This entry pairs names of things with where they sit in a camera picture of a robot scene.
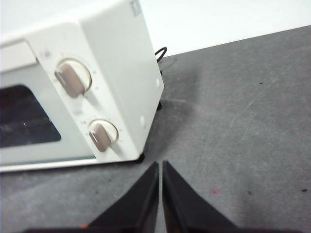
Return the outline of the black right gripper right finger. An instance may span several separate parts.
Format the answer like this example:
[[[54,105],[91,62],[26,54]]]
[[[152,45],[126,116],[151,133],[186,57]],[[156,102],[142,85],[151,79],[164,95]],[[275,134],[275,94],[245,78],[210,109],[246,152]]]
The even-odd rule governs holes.
[[[168,161],[162,166],[162,202],[167,232],[245,232],[198,195]]]

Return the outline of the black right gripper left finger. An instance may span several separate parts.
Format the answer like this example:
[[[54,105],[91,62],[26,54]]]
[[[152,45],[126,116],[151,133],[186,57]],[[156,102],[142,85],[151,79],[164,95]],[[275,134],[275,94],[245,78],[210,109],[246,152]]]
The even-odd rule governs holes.
[[[133,186],[85,230],[92,233],[153,233],[159,202],[159,164],[152,163]]]

